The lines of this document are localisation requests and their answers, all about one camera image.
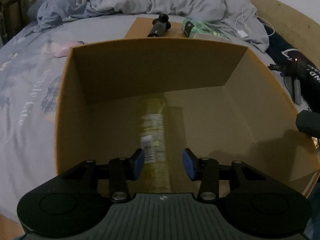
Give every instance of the bottle label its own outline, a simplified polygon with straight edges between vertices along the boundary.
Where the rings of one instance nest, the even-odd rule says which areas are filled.
[[[140,135],[141,148],[145,152],[145,163],[165,162],[164,124],[162,114],[146,114],[142,117]]]

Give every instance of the metal screw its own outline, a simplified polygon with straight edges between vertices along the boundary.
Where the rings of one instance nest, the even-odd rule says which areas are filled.
[[[127,198],[127,196],[128,195],[125,192],[121,192],[121,191],[118,191],[112,194],[112,198],[114,200],[124,200]]]
[[[200,197],[203,200],[210,201],[210,200],[214,200],[216,198],[216,195],[215,195],[215,193],[212,193],[212,192],[203,192],[203,193],[201,193]]]

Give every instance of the pink computer mouse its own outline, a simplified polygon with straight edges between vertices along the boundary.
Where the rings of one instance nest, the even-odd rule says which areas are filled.
[[[69,41],[60,46],[57,52],[54,54],[56,57],[65,57],[68,55],[71,47],[79,46],[84,44],[83,41]]]

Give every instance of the black handheld object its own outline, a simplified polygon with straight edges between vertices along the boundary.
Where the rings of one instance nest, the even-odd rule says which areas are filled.
[[[291,60],[287,64],[271,64],[269,69],[283,72],[285,76],[290,76],[292,81],[298,79],[301,94],[310,109],[320,113],[320,70],[299,51],[289,51],[287,56]]]
[[[159,17],[152,21],[152,24],[153,28],[151,29],[148,37],[162,37],[163,33],[171,28],[169,16],[165,13],[160,13]]]

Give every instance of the blue gripper pad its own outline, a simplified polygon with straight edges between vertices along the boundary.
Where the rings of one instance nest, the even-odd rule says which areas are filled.
[[[193,163],[191,157],[189,156],[186,150],[183,150],[182,152],[182,162],[189,179],[195,180],[196,179],[195,164]]]
[[[136,158],[133,162],[133,174],[135,179],[139,178],[143,165],[144,165],[144,151],[142,150],[138,158]]]

